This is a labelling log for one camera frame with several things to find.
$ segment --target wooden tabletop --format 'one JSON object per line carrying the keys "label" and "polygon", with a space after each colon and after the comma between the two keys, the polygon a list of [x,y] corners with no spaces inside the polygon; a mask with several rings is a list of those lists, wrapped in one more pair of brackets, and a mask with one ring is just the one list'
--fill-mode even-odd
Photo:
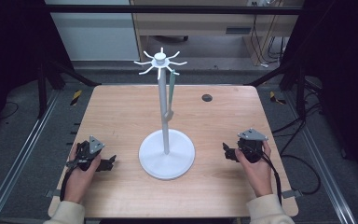
{"label": "wooden tabletop", "polygon": [[[212,101],[204,102],[204,94],[210,94]],[[248,217],[246,203],[255,194],[240,164],[225,158],[222,143],[236,147],[237,134],[250,128],[269,138],[282,191],[290,189],[254,87],[177,85],[172,110],[169,128],[191,139],[196,158],[179,178],[158,180],[142,168],[138,157],[144,139],[161,129],[158,86],[95,88],[76,142],[93,135],[105,143],[102,158],[117,155],[117,160],[112,171],[95,174],[83,202],[86,217]],[[275,191],[273,177],[271,182]],[[58,203],[59,197],[54,197],[50,216]],[[289,216],[298,212],[294,198],[283,199],[282,206]]]}

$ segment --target sleeve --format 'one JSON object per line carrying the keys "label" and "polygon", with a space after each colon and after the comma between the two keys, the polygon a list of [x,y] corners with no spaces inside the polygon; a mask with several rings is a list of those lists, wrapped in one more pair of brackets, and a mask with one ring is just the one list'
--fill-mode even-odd
{"label": "sleeve", "polygon": [[62,201],[58,204],[51,220],[44,222],[44,224],[83,224],[84,215],[83,205]]}
{"label": "sleeve", "polygon": [[275,194],[265,195],[246,204],[251,217],[251,224],[294,224],[287,216]]}

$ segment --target hand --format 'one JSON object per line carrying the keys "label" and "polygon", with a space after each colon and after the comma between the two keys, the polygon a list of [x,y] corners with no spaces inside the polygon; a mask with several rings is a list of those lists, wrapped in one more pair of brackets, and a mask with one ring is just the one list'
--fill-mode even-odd
{"label": "hand", "polygon": [[[271,148],[267,141],[263,141],[263,148],[266,155],[270,156]],[[255,163],[250,163],[238,148],[235,149],[235,155],[238,161],[240,161],[249,183],[255,191],[255,196],[261,197],[272,194],[271,167],[269,167],[269,164],[263,159]]]}
{"label": "hand", "polygon": [[[76,144],[74,144],[71,149],[69,161],[74,160],[75,157]],[[82,171],[79,167],[75,168],[75,170],[69,176],[68,182],[66,183],[65,196],[63,198],[64,201],[81,203],[100,163],[101,155],[98,155],[94,158],[87,171]]]}

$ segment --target white vertical pole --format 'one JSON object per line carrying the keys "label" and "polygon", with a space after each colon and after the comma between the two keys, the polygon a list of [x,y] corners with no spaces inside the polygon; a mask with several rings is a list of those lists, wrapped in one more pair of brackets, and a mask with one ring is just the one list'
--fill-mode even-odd
{"label": "white vertical pole", "polygon": [[162,123],[162,138],[164,141],[164,153],[170,154],[170,143],[168,135],[168,121],[165,119],[167,113],[167,82],[165,75],[165,68],[159,68],[159,80],[158,80],[158,93],[159,93],[159,108],[161,111],[161,123]]}

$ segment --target white round base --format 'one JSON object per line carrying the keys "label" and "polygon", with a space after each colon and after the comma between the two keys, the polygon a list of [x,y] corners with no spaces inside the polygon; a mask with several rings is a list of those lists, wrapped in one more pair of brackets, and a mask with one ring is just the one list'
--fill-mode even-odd
{"label": "white round base", "polygon": [[169,129],[170,153],[164,153],[162,130],[149,134],[139,149],[139,160],[148,174],[170,180],[183,175],[196,156],[194,145],[184,133]]}

